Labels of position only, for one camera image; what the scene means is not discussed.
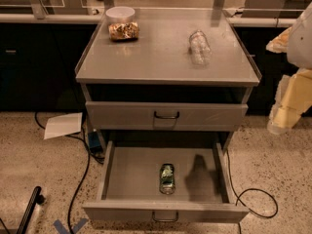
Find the yellow taped gripper finger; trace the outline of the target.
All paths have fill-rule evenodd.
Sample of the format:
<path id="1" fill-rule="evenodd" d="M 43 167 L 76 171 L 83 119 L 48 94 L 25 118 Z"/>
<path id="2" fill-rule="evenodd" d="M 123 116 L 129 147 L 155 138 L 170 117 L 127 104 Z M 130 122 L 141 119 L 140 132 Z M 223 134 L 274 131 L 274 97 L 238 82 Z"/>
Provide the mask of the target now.
<path id="1" fill-rule="evenodd" d="M 292 75 L 283 75 L 278 84 L 267 130 L 274 135 L 290 131 L 312 106 L 312 70 L 299 68 Z"/>
<path id="2" fill-rule="evenodd" d="M 281 54 L 288 50 L 291 28 L 285 29 L 266 45 L 266 50 L 272 53 Z"/>

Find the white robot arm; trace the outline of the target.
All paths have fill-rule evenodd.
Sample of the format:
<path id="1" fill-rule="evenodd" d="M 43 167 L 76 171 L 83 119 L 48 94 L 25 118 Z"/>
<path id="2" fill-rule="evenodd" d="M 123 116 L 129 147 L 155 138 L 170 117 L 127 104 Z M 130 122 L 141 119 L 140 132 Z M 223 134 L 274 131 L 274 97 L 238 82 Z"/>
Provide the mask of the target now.
<path id="1" fill-rule="evenodd" d="M 296 22 L 266 45 L 272 53 L 287 54 L 297 67 L 292 75 L 283 75 L 276 91 L 267 130 L 274 135 L 289 131 L 312 106 L 312 3 Z"/>

